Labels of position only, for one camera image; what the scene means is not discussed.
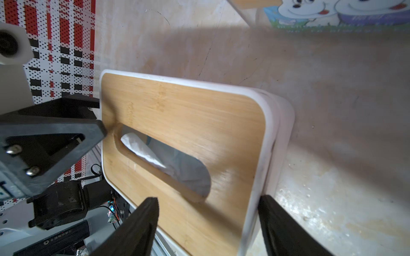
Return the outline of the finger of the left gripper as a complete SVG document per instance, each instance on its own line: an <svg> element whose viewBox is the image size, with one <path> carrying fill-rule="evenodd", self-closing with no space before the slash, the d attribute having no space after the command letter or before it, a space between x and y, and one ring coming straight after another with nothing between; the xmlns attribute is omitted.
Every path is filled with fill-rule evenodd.
<svg viewBox="0 0 410 256"><path fill-rule="evenodd" d="M70 95L1 115L1 199L44 192L107 135L98 98Z"/></svg>

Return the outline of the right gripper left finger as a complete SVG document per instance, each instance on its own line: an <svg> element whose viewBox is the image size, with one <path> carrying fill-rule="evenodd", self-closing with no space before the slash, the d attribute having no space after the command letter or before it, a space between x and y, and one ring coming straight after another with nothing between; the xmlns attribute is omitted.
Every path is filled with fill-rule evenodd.
<svg viewBox="0 0 410 256"><path fill-rule="evenodd" d="M159 220L159 201L146 198L92 256L149 256Z"/></svg>

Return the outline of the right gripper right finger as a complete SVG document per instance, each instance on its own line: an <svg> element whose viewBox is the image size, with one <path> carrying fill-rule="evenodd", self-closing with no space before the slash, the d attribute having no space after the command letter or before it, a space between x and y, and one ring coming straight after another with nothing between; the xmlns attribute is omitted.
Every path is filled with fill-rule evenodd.
<svg viewBox="0 0 410 256"><path fill-rule="evenodd" d="M259 221L269 256L330 256L272 196L263 195L258 204Z"/></svg>

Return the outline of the white tissue box bamboo lid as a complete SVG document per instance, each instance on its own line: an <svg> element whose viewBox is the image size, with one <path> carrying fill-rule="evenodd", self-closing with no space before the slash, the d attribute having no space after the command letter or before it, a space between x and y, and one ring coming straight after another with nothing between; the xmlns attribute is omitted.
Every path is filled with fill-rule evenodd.
<svg viewBox="0 0 410 256"><path fill-rule="evenodd" d="M134 207L159 200L160 230L193 256L244 256L258 232L262 194L274 194L295 111L261 89L105 70L100 77L102 169ZM210 192L201 196L121 142L123 127L201 161Z"/></svg>

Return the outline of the clear plastic tissue box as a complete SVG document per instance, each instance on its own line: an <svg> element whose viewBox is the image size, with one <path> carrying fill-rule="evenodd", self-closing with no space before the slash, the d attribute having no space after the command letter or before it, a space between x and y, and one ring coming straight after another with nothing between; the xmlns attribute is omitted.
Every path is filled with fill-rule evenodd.
<svg viewBox="0 0 410 256"><path fill-rule="evenodd" d="M408 31L406 0L282 0L230 1L254 28L289 32L370 33Z"/></svg>

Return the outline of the blue tissue pack with sheet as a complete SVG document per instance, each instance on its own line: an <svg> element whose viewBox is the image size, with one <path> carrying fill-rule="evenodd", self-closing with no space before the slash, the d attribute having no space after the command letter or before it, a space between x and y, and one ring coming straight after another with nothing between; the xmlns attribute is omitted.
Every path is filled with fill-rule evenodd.
<svg viewBox="0 0 410 256"><path fill-rule="evenodd" d="M140 159L202 197L211 189L206 166L198 159L130 127L123 126L121 142Z"/></svg>

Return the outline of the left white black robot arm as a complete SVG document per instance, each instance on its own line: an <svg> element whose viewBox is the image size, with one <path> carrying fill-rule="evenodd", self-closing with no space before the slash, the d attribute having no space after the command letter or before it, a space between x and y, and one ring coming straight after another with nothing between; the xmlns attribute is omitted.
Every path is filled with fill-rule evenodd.
<svg viewBox="0 0 410 256"><path fill-rule="evenodd" d="M101 173L86 186L80 180L56 184L106 137L93 113L99 106L97 98L70 95L1 116L1 199L29 199L34 206L29 228L68 224L114 200Z"/></svg>

